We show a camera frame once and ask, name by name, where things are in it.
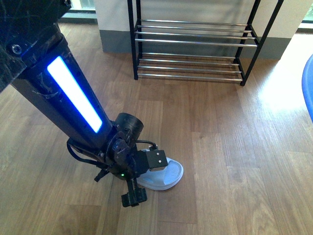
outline blue led light strip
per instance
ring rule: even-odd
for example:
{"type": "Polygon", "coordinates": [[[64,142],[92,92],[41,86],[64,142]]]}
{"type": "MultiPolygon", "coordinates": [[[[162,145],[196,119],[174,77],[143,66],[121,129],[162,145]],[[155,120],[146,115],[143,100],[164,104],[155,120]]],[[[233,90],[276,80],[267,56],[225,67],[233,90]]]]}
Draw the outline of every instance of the blue led light strip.
{"type": "Polygon", "coordinates": [[[58,56],[50,65],[48,65],[47,69],[90,127],[95,133],[98,133],[102,125],[102,120],[90,104],[63,59],[58,56]]]}

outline sunlight on floor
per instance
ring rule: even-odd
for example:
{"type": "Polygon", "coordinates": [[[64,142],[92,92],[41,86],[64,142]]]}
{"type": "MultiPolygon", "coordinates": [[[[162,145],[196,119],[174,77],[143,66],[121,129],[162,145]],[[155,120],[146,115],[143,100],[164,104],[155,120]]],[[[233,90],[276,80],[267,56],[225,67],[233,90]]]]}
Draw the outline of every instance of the sunlight on floor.
{"type": "Polygon", "coordinates": [[[313,54],[313,45],[309,41],[313,41],[313,35],[294,35],[260,92],[259,99],[264,108],[275,114],[306,108],[301,81],[304,66],[313,54]]]}

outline white sandal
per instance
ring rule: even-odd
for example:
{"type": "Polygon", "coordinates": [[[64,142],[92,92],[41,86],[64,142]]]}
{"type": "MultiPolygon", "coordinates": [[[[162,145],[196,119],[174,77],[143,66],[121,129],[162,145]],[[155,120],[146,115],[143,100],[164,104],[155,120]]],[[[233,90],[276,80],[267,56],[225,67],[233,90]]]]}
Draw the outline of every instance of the white sandal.
{"type": "Polygon", "coordinates": [[[150,171],[137,178],[138,184],[152,190],[167,190],[176,185],[184,173],[182,165],[170,158],[166,158],[168,166],[164,170],[150,171]]]}

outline rack leg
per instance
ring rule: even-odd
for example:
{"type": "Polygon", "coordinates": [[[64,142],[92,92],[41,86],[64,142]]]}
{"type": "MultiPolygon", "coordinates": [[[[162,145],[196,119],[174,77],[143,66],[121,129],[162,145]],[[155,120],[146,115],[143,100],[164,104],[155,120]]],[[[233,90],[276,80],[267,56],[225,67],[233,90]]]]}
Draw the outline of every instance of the rack leg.
{"type": "Polygon", "coordinates": [[[138,80],[137,54],[136,54],[136,44],[135,44],[135,32],[134,32],[133,1],[132,0],[127,0],[127,5],[128,5],[129,28],[130,28],[130,34],[131,34],[131,46],[132,46],[134,79],[138,80]]]}
{"type": "MultiPolygon", "coordinates": [[[[248,22],[247,22],[247,27],[245,28],[245,30],[250,30],[250,25],[252,25],[252,22],[253,22],[253,20],[254,20],[254,17],[255,17],[255,14],[256,14],[256,12],[257,12],[257,10],[258,10],[258,8],[259,8],[259,5],[260,5],[260,2],[261,2],[261,0],[255,0],[255,2],[254,2],[254,5],[253,5],[253,8],[252,8],[252,10],[251,10],[251,13],[250,13],[250,16],[249,16],[249,19],[248,19],[248,22]]],[[[247,37],[248,36],[248,33],[244,33],[243,34],[243,37],[247,37]]],[[[245,40],[241,40],[240,41],[240,44],[245,44],[245,40]]],[[[239,47],[238,49],[237,49],[237,53],[236,53],[236,58],[239,58],[239,56],[241,55],[241,52],[243,51],[243,48],[242,47],[239,47]]]]}
{"type": "MultiPolygon", "coordinates": [[[[136,10],[137,10],[137,23],[141,24],[141,1],[136,0],[136,10]]],[[[138,58],[142,58],[142,42],[138,42],[138,58]]]]}
{"type": "Polygon", "coordinates": [[[256,59],[258,58],[258,56],[260,54],[260,51],[261,51],[261,49],[262,49],[262,47],[264,45],[264,42],[265,42],[265,40],[266,40],[266,38],[268,36],[268,33],[269,33],[269,31],[270,31],[270,29],[271,29],[271,27],[272,27],[272,25],[273,25],[273,23],[274,23],[274,21],[276,19],[276,16],[277,16],[277,14],[278,14],[278,12],[279,12],[283,2],[284,2],[284,0],[278,0],[277,4],[275,6],[274,12],[273,12],[273,14],[272,14],[272,16],[271,16],[271,18],[270,18],[270,20],[268,22],[268,25],[267,25],[267,27],[266,27],[266,29],[264,31],[264,34],[263,34],[262,38],[260,40],[260,43],[259,43],[259,45],[258,45],[258,47],[257,47],[257,49],[256,49],[256,51],[255,51],[255,53],[253,55],[253,58],[252,58],[251,63],[249,65],[249,68],[248,68],[248,70],[246,72],[246,75],[245,75],[243,81],[240,83],[241,86],[244,86],[246,84],[246,81],[247,81],[247,79],[248,79],[248,77],[249,77],[249,75],[250,75],[250,73],[252,71],[252,68],[253,68],[253,66],[254,66],[254,64],[256,62],[256,59]]]}

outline screw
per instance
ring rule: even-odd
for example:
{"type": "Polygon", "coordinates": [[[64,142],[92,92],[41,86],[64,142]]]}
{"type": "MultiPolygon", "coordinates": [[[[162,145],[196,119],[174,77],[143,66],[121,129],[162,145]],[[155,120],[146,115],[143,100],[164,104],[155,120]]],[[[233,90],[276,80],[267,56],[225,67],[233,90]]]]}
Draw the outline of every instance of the screw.
{"type": "Polygon", "coordinates": [[[11,48],[14,54],[20,55],[22,53],[22,48],[19,45],[13,44],[11,48]]]}

